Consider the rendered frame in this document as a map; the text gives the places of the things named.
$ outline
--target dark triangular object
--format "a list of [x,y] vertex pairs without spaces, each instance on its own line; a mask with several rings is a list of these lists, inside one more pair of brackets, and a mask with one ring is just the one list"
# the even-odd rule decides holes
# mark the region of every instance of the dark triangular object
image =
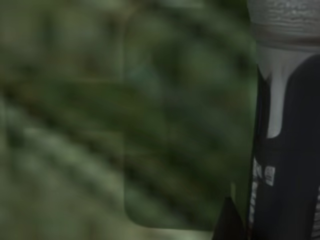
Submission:
[[241,217],[231,197],[224,201],[212,240],[246,240]]

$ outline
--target blurry green background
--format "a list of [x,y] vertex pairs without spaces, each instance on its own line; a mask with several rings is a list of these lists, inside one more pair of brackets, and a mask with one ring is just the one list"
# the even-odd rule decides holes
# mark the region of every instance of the blurry green background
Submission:
[[253,55],[245,1],[1,0],[0,239],[209,239],[229,196],[244,217]]

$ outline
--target bottle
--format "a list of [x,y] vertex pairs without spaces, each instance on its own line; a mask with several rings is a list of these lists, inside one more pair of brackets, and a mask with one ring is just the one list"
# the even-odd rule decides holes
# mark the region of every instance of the bottle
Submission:
[[258,94],[249,240],[320,240],[320,0],[248,0]]

